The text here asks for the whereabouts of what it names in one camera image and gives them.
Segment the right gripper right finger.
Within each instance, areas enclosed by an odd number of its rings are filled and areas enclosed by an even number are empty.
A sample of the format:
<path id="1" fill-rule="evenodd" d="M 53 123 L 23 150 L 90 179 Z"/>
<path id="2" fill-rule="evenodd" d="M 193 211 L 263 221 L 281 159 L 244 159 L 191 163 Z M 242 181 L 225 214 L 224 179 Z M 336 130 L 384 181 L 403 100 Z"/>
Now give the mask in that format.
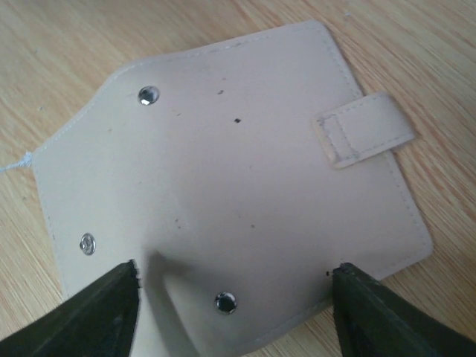
<path id="1" fill-rule="evenodd" d="M 440 324 L 352 263 L 332 273 L 335 330 L 343 356 L 441 356 Z"/>

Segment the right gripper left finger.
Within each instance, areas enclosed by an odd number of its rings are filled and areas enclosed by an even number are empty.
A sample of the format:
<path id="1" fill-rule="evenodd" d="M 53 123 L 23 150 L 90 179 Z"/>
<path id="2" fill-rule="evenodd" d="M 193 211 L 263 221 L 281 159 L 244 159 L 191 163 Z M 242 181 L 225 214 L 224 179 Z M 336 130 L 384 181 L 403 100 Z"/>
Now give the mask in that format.
<path id="1" fill-rule="evenodd" d="M 129 356 L 140 305 L 134 260 L 1 340 L 2 356 Z"/>

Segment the beige card holder wallet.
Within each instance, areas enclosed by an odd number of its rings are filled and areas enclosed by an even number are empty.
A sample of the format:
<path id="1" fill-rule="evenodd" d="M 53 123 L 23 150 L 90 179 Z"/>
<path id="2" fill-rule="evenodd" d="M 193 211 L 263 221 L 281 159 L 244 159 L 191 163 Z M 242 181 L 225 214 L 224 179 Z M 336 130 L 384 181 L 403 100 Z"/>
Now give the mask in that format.
<path id="1" fill-rule="evenodd" d="M 64 295 L 135 260 L 134 356 L 253 352 L 340 264 L 431 253 L 393 157 L 414 136 L 314 20 L 132 62 L 33 154 Z"/>

